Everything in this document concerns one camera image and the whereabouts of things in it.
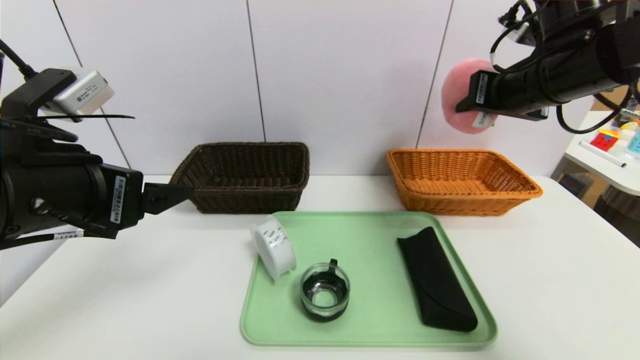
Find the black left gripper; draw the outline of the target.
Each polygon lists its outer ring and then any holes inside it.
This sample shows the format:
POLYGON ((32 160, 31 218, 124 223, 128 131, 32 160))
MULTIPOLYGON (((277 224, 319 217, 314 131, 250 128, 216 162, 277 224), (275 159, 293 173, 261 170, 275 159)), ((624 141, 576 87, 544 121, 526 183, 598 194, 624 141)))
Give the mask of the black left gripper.
POLYGON ((145 182, 143 187, 141 172, 105 163, 56 168, 49 178, 61 184, 34 194, 30 212, 103 239, 116 239, 144 214, 162 214, 195 193, 192 186, 176 184, 145 182))

